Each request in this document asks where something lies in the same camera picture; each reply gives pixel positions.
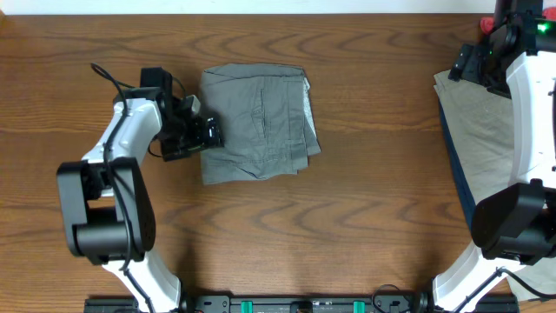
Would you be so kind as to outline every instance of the gray fabric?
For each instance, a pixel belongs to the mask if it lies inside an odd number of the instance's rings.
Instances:
[[[219,117],[224,146],[201,153],[203,182],[264,180],[307,168],[308,156],[321,152],[308,88],[298,67],[229,64],[205,70],[202,107]]]
[[[475,202],[507,187],[513,162],[512,101],[474,83],[448,79],[449,71],[434,76],[434,89],[446,115],[453,145]],[[556,293],[555,259],[545,259],[517,272],[535,289]],[[518,300],[536,296],[508,278]]]

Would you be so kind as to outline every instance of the green light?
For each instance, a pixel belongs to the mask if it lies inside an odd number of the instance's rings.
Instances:
[[[537,29],[540,30],[540,31],[542,31],[542,32],[545,32],[545,31],[548,30],[548,24],[547,24],[547,23],[538,24],[538,25],[537,25]]]

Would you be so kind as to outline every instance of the wooden table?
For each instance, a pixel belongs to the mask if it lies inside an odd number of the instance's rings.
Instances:
[[[439,124],[433,74],[479,16],[7,17],[0,29],[0,306],[77,312],[127,295],[66,248],[55,173],[93,147],[116,91],[161,65],[197,92],[225,63],[305,68],[322,153],[298,176],[203,186],[199,156],[142,173],[156,247],[193,294],[370,294],[418,289],[470,241]],[[508,292],[506,283],[497,289]],[[555,311],[526,303],[526,312]]]

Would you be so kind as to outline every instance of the white background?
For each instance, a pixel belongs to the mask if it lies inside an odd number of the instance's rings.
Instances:
[[[496,0],[0,0],[18,14],[493,13]]]

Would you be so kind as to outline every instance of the red object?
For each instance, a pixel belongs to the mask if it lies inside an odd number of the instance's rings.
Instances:
[[[494,17],[483,17],[480,19],[480,29],[485,33],[485,35],[493,32],[494,28]]]
[[[542,15],[551,21],[556,21],[556,8],[548,8],[542,12]]]

